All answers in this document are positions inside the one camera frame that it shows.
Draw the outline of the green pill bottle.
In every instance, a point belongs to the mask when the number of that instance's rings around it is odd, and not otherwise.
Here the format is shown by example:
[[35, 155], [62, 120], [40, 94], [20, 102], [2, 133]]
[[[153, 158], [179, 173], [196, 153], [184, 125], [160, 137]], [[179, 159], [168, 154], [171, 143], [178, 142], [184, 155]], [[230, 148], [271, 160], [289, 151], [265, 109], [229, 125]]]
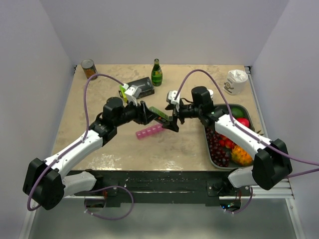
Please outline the green pill bottle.
[[161, 110], [155, 108], [155, 107], [149, 107], [149, 110], [157, 116], [157, 119], [160, 122], [168, 122], [169, 121], [169, 116], [166, 115], [164, 112]]

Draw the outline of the pink weekly pill organizer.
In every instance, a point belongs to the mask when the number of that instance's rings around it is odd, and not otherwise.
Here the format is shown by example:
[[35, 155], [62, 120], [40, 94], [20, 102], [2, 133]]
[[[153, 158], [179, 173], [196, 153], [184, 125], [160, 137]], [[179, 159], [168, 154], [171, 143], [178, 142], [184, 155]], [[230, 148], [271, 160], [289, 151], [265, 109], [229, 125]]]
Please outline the pink weekly pill organizer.
[[145, 129], [142, 129], [140, 131], [137, 131], [136, 137], [137, 139], [143, 139], [145, 137], [155, 135], [162, 131], [164, 131], [164, 128], [162, 127], [162, 124], [159, 123], [159, 124], [155, 124], [150, 127], [147, 127]]

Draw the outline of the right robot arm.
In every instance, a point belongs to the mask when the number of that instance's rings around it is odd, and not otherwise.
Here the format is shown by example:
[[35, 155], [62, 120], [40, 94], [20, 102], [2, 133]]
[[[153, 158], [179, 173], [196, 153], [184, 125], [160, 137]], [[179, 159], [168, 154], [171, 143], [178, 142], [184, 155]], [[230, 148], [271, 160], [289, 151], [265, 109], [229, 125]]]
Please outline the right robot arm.
[[292, 172], [292, 165], [287, 154], [286, 144], [258, 135], [231, 117], [231, 110], [215, 106], [211, 91], [204, 86], [192, 89], [192, 103], [184, 105], [177, 91], [167, 94], [167, 110], [172, 111], [169, 124], [165, 127], [178, 131], [177, 121], [198, 118], [206, 127], [227, 137], [241, 147], [253, 159], [253, 164], [232, 170], [221, 184], [226, 195], [232, 196], [240, 187], [258, 185], [270, 190]]

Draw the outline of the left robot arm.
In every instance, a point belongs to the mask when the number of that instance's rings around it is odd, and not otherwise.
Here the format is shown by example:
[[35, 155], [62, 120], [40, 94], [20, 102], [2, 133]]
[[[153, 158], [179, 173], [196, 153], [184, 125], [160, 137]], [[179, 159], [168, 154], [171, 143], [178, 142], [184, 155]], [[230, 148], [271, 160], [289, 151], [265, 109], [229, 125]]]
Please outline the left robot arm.
[[119, 126], [131, 121], [147, 125], [153, 120], [166, 124], [169, 117], [155, 107], [147, 107], [144, 101], [124, 106], [118, 97], [107, 99], [103, 111], [76, 141], [45, 160], [36, 158], [30, 162], [22, 189], [28, 195], [28, 210], [34, 209], [30, 204], [32, 200], [50, 210], [64, 197], [82, 191], [99, 195], [103, 183], [92, 171], [76, 175], [68, 173], [86, 156], [108, 143], [117, 134]]

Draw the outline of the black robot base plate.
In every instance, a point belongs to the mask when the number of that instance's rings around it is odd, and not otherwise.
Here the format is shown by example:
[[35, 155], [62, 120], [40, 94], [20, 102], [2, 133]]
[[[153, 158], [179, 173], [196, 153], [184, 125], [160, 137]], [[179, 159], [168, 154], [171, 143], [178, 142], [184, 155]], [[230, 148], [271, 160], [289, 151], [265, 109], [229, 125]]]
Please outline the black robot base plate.
[[249, 197], [246, 187], [225, 191], [221, 188], [226, 171], [119, 171], [89, 170], [98, 177], [93, 191], [76, 196], [106, 197], [107, 207], [135, 204], [202, 204], [219, 206], [235, 202], [237, 196]]

